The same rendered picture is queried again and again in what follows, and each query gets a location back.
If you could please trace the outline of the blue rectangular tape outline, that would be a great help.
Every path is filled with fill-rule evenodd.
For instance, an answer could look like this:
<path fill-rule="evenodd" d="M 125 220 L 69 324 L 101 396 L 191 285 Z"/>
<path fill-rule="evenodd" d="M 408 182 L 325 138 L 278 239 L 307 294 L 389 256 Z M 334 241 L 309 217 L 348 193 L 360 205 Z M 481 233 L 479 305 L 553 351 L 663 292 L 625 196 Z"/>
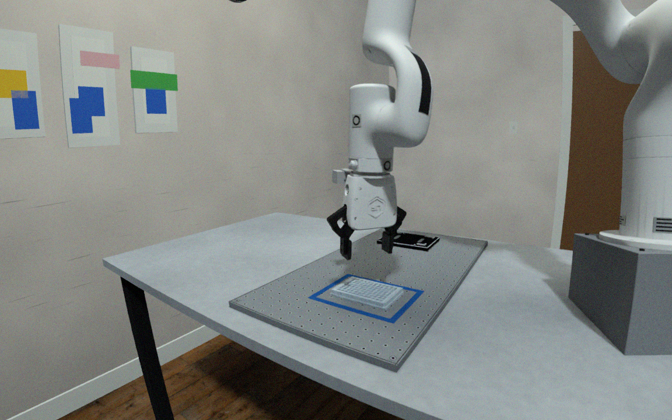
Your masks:
<path fill-rule="evenodd" d="M 390 317 L 390 318 L 383 317 L 383 316 L 377 316 L 376 314 L 372 314 L 372 313 L 366 313 L 365 311 L 361 311 L 360 309 L 354 309 L 354 308 L 351 308 L 351 307 L 344 306 L 342 304 L 338 304 L 338 303 L 330 302 L 328 300 L 320 299 L 318 297 L 321 293 L 331 289 L 334 285 L 336 285 L 336 284 L 340 283 L 341 281 L 345 280 L 346 278 L 352 277 L 352 276 L 357 277 L 357 278 L 366 279 L 366 280 L 373 280 L 373 279 L 359 277 L 359 276 L 356 276 L 356 275 L 346 274 L 342 278 L 334 281 L 332 284 L 327 285 L 324 289 L 318 290 L 318 292 L 314 293 L 313 295 L 311 295 L 308 298 L 313 299 L 313 300 L 318 301 L 318 302 L 329 304 L 329 305 L 332 305 L 332 306 L 335 306 L 335 307 L 339 307 L 341 309 L 346 309 L 346 310 L 352 311 L 353 313 L 362 314 L 363 316 L 375 317 L 376 319 L 379 319 L 380 321 L 386 321 L 386 322 L 394 324 L 399 319 L 399 317 L 401 317 L 405 313 L 405 311 L 417 300 L 417 298 L 421 297 L 422 293 L 424 293 L 424 290 L 422 291 L 422 290 L 418 290 L 418 289 L 410 289 L 410 288 L 404 287 L 402 285 L 395 285 L 395 284 L 388 283 L 388 285 L 395 285 L 395 286 L 402 287 L 405 290 L 416 292 L 414 294 L 414 296 L 412 298 L 410 298 L 409 301 L 406 304 L 404 304 L 403 307 L 401 309 L 399 309 L 399 311 L 397 313 L 395 313 L 395 315 L 393 317 Z M 386 282 L 381 282 L 379 280 L 373 280 L 373 281 L 380 282 L 381 284 L 387 284 Z"/>

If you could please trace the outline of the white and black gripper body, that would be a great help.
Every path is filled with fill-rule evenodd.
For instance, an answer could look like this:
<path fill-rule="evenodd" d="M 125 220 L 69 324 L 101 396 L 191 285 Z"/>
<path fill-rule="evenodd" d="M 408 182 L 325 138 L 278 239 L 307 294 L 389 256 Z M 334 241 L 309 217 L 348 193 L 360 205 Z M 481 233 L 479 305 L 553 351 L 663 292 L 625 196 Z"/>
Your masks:
<path fill-rule="evenodd" d="M 343 207 L 347 213 L 343 223 L 353 230 L 369 230 L 394 226 L 397 220 L 397 193 L 394 176 L 351 174 L 346 178 Z"/>

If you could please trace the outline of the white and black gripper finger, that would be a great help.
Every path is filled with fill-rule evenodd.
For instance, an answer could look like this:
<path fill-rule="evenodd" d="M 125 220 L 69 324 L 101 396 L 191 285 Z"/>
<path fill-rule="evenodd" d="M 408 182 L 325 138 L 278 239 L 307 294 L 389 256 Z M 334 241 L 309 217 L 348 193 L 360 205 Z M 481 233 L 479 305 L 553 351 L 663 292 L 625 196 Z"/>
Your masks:
<path fill-rule="evenodd" d="M 330 215 L 327 218 L 327 222 L 329 223 L 329 226 L 331 226 L 332 230 L 339 236 L 339 252 L 344 256 L 344 258 L 346 258 L 346 260 L 351 260 L 352 241 L 349 238 L 352 236 L 354 230 L 349 227 L 347 220 L 343 227 L 340 228 L 338 226 L 338 220 L 346 216 L 346 212 L 347 206 L 344 205 L 338 210 L 338 212 L 334 212 L 332 215 Z"/>
<path fill-rule="evenodd" d="M 402 225 L 402 221 L 406 215 L 407 212 L 397 206 L 397 220 L 395 220 L 394 226 L 384 227 L 385 231 L 382 232 L 381 249 L 388 254 L 392 254 L 394 247 L 394 234 L 397 233 L 397 229 L 399 229 L 399 227 Z"/>

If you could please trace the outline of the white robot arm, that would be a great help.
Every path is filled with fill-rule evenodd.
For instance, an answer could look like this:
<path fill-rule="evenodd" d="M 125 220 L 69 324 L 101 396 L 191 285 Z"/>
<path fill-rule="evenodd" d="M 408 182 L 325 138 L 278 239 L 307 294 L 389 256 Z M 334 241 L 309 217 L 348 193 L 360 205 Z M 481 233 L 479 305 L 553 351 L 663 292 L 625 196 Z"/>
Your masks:
<path fill-rule="evenodd" d="M 607 72 L 640 83 L 623 122 L 619 230 L 605 242 L 672 251 L 672 0 L 657 0 L 634 17 L 620 0 L 550 0 L 577 24 Z M 349 91 L 347 176 L 393 171 L 394 147 L 416 147 L 431 120 L 433 80 L 411 48 L 416 0 L 368 0 L 362 50 L 373 63 L 394 67 L 396 89 L 360 83 Z M 649 66 L 648 66 L 649 64 Z"/>

